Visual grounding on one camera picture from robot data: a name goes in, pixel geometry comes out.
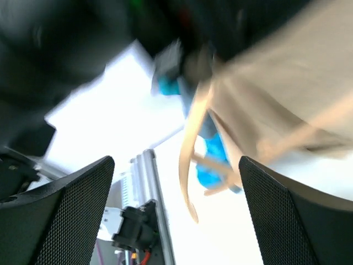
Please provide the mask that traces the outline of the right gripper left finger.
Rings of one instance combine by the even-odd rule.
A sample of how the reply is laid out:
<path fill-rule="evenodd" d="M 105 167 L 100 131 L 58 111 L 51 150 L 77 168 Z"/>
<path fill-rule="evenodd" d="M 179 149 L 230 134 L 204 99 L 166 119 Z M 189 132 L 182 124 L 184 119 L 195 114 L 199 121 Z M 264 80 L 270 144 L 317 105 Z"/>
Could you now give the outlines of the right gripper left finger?
<path fill-rule="evenodd" d="M 1 202 L 1 265 L 89 264 L 114 166 L 105 156 Z"/>

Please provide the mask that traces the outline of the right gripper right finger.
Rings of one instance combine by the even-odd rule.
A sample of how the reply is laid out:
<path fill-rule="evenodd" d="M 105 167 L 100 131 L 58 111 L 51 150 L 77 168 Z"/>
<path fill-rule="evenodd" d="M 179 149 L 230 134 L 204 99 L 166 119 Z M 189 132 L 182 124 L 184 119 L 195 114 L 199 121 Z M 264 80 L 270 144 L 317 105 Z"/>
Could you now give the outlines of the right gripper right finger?
<path fill-rule="evenodd" d="M 352 264 L 352 201 L 239 161 L 264 264 Z"/>

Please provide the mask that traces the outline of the beige t shirt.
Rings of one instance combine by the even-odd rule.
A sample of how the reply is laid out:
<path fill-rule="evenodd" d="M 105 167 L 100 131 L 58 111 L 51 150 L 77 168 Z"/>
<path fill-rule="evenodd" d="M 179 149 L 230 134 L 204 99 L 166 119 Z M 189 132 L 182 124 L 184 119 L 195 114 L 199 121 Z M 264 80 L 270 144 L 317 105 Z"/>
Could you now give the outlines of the beige t shirt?
<path fill-rule="evenodd" d="M 181 159 L 210 113 L 232 165 L 352 150 L 352 2 L 311 1 L 197 89 Z"/>

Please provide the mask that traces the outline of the wooden hanger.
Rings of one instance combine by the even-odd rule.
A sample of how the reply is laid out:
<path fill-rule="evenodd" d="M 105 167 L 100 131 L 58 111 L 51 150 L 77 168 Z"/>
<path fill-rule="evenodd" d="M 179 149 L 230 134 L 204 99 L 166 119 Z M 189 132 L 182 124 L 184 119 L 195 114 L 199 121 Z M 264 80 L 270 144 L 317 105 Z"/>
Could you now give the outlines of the wooden hanger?
<path fill-rule="evenodd" d="M 188 193 L 189 168 L 191 161 L 201 163 L 227 176 L 227 180 L 222 185 L 209 190 L 206 193 L 207 196 L 222 192 L 233 185 L 240 188 L 243 186 L 238 171 L 234 171 L 231 167 L 226 166 L 223 163 L 217 162 L 210 158 L 202 157 L 194 151 L 198 133 L 201 130 L 202 123 L 204 122 L 207 111 L 211 108 L 211 103 L 214 95 L 214 87 L 215 85 L 213 83 L 202 84 L 198 86 L 192 105 L 190 107 L 189 116 L 185 122 L 184 139 L 179 155 L 180 189 L 189 214 L 196 223 L 199 222 L 199 218 Z"/>

